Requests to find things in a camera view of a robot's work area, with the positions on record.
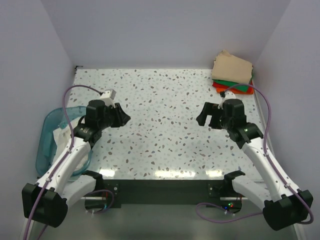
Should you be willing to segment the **white printed t shirt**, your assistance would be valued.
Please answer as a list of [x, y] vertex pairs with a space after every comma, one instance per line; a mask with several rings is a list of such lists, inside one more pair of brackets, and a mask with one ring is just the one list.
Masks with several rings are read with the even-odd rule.
[[[71, 139], [71, 130], [68, 125], [61, 122], [59, 127], [53, 131], [53, 138], [57, 146], [55, 156], [52, 160], [52, 163], [55, 163]], [[93, 151], [90, 150], [90, 152], [79, 162], [72, 174], [73, 177], [81, 175], [88, 169], [91, 163], [92, 153]]]

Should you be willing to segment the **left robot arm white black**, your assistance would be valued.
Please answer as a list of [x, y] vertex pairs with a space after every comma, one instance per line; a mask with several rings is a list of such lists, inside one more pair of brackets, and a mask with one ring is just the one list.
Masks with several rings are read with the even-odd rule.
[[85, 195], [99, 196], [105, 191], [100, 173], [86, 170], [73, 183], [68, 183], [76, 167], [86, 157], [106, 128], [120, 128], [130, 120], [121, 105], [106, 105], [103, 100], [91, 100], [65, 149], [36, 183], [22, 189], [24, 216], [51, 227], [58, 227], [69, 208]]

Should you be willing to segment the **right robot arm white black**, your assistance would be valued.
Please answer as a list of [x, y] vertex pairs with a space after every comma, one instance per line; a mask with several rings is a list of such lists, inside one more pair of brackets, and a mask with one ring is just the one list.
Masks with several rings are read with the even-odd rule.
[[247, 121], [243, 102], [236, 98], [224, 98], [220, 104], [205, 102], [196, 121], [204, 126], [207, 117], [211, 117], [210, 128], [227, 130], [230, 139], [249, 157], [266, 184], [263, 188], [237, 170], [224, 176], [219, 192], [248, 198], [275, 231], [294, 224], [313, 223], [312, 194], [301, 190], [285, 173], [267, 146], [266, 134]]

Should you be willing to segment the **orange folded t shirt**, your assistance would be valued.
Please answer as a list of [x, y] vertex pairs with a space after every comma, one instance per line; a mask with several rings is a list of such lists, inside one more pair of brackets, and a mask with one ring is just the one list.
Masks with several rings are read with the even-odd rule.
[[[236, 85], [236, 82], [225, 81], [225, 80], [214, 80], [212, 86], [216, 89], [217, 93], [221, 93], [228, 89], [231, 86]], [[254, 89], [252, 87], [241, 85], [235, 88], [230, 89], [234, 94], [239, 95], [252, 95], [254, 93]]]

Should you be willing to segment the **beige folded t shirt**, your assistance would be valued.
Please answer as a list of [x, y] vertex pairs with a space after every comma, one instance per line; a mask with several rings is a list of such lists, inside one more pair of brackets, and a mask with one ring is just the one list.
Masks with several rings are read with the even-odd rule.
[[214, 59], [211, 77], [213, 80], [248, 84], [252, 78], [253, 64], [250, 61], [222, 50]]

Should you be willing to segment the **teal transparent plastic bin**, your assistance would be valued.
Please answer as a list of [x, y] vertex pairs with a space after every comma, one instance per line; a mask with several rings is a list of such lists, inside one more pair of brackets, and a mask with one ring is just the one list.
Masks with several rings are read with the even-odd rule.
[[[71, 121], [72, 128], [75, 128], [80, 117], [86, 114], [86, 107], [67, 107], [66, 112]], [[62, 108], [52, 110], [44, 119], [35, 162], [35, 169], [40, 177], [42, 177], [53, 164], [52, 161], [57, 150], [53, 131], [59, 128], [61, 123], [68, 126]]]

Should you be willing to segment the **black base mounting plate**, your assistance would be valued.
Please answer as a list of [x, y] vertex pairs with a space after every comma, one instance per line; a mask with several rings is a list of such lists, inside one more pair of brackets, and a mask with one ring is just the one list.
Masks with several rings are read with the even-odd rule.
[[240, 195], [225, 180], [104, 180], [114, 194], [112, 208], [122, 205], [197, 205], [207, 202], [226, 210], [240, 210]]

